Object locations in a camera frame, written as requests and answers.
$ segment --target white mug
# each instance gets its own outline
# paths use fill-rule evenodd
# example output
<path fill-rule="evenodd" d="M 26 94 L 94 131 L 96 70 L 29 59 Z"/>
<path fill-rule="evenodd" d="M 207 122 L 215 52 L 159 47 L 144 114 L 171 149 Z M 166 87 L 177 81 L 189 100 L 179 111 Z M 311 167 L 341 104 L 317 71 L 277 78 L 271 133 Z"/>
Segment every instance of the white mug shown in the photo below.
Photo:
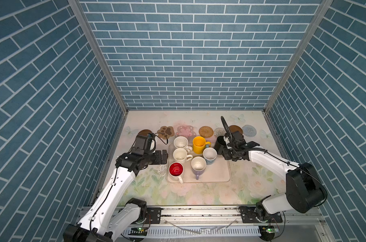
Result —
<path fill-rule="evenodd" d="M 211 165 L 217 158 L 217 151 L 208 147 L 203 151 L 203 158 L 205 158 L 207 165 Z"/>
<path fill-rule="evenodd" d="M 182 164 L 187 160 L 192 159 L 192 155 L 187 154 L 187 151 L 183 148 L 177 148 L 176 150 L 174 150 L 173 157 L 175 161 L 180 162 Z"/>
<path fill-rule="evenodd" d="M 174 140 L 174 145 L 176 148 L 183 148 L 187 152 L 192 151 L 192 147 L 188 146 L 188 139 L 186 137 L 183 136 L 176 137 Z"/>

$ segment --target brown coaster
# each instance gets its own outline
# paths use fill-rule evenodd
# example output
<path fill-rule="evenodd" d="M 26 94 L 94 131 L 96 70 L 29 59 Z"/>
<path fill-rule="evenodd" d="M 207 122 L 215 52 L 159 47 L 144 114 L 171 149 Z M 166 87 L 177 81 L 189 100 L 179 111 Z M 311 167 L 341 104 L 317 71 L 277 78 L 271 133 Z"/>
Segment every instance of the brown coaster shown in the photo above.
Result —
<path fill-rule="evenodd" d="M 238 131 L 240 134 L 243 134 L 241 127 L 239 127 L 237 125 L 231 125 L 231 126 L 229 126 L 229 129 L 230 129 L 231 133 Z"/>
<path fill-rule="evenodd" d="M 203 138 L 210 138 L 214 135 L 214 131 L 209 126 L 203 126 L 199 129 L 199 135 Z"/>
<path fill-rule="evenodd" d="M 148 136 L 148 133 L 153 133 L 153 132 L 151 130 L 149 130 L 149 129 L 143 129 L 137 135 Z"/>
<path fill-rule="evenodd" d="M 169 126 L 162 126 L 158 131 L 158 134 L 157 136 L 159 136 L 159 138 L 162 138 L 162 139 L 168 139 L 170 138 L 171 136 L 174 135 L 174 128 Z"/>

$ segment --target coaster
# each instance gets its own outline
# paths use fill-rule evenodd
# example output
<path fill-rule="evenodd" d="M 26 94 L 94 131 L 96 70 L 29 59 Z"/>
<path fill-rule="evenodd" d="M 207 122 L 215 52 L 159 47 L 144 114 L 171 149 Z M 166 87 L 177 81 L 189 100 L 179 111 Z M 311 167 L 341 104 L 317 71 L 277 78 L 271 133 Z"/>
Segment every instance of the coaster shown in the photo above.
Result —
<path fill-rule="evenodd" d="M 226 133 L 226 130 L 224 128 L 216 128 L 214 130 L 215 137 L 224 136 Z"/>
<path fill-rule="evenodd" d="M 177 128 L 177 132 L 175 133 L 175 137 L 183 136 L 187 139 L 191 137 L 195 137 L 197 134 L 194 132 L 194 127 L 191 125 L 180 125 Z"/>
<path fill-rule="evenodd" d="M 143 129 L 137 135 L 148 136 L 148 133 L 151 133 L 152 134 L 153 132 L 151 130 L 149 130 L 149 129 Z"/>
<path fill-rule="evenodd" d="M 210 138 L 214 135 L 214 131 L 209 126 L 203 126 L 199 129 L 199 135 L 203 138 Z"/>
<path fill-rule="evenodd" d="M 230 129 L 231 133 L 238 131 L 240 134 L 243 134 L 241 127 L 239 127 L 237 125 L 231 125 L 231 126 L 229 126 L 229 129 Z"/>
<path fill-rule="evenodd" d="M 174 128 L 171 126 L 169 126 L 169 127 L 162 126 L 162 127 L 160 127 L 160 129 L 157 132 L 158 132 L 157 136 L 159 138 L 168 139 L 174 135 Z"/>
<path fill-rule="evenodd" d="M 257 134 L 257 130 L 251 125 L 245 125 L 242 127 L 243 134 L 248 137 L 254 137 Z"/>

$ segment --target paw print coaster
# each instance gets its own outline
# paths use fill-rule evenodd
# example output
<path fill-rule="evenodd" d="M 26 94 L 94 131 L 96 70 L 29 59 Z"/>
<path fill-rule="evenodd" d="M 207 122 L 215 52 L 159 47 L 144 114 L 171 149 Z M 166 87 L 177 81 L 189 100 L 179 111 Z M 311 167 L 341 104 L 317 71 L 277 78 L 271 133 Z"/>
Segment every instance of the paw print coaster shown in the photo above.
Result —
<path fill-rule="evenodd" d="M 175 137 L 183 136 L 190 140 L 190 138 L 193 138 L 196 135 L 194 127 L 191 125 L 180 125 L 178 126 L 178 131 L 176 132 Z"/>
<path fill-rule="evenodd" d="M 169 126 L 162 126 L 158 131 L 158 134 L 157 136 L 159 136 L 159 138 L 162 138 L 162 139 L 168 139 L 170 138 L 171 136 L 174 135 L 174 128 Z"/>

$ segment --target floral tablecloth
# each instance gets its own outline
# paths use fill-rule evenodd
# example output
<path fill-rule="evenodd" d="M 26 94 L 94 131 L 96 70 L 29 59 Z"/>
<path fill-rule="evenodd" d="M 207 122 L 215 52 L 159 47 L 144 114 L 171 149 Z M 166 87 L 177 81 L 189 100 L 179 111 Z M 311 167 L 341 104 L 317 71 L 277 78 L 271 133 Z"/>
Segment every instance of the floral tablecloth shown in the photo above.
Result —
<path fill-rule="evenodd" d="M 130 111 L 115 157 L 128 151 L 142 129 L 157 132 L 166 126 L 172 127 L 175 134 L 180 126 L 190 125 L 195 135 L 199 135 L 199 129 L 204 125 L 213 129 L 221 127 L 221 115 L 228 125 L 238 125 L 243 129 L 246 141 L 253 140 L 279 155 L 260 111 Z M 175 135 L 168 138 L 169 144 L 174 138 Z M 215 136 L 207 138 L 211 142 L 215 139 Z M 167 149 L 161 141 L 157 142 L 156 147 Z M 114 163 L 110 165 L 107 177 L 113 172 Z M 166 179 L 167 165 L 151 165 L 138 173 L 118 205 L 125 205 L 132 197 L 147 201 L 148 205 L 255 204 L 268 195 L 282 193 L 286 189 L 284 180 L 251 161 L 229 161 L 229 164 L 229 182 L 189 184 L 169 183 Z"/>

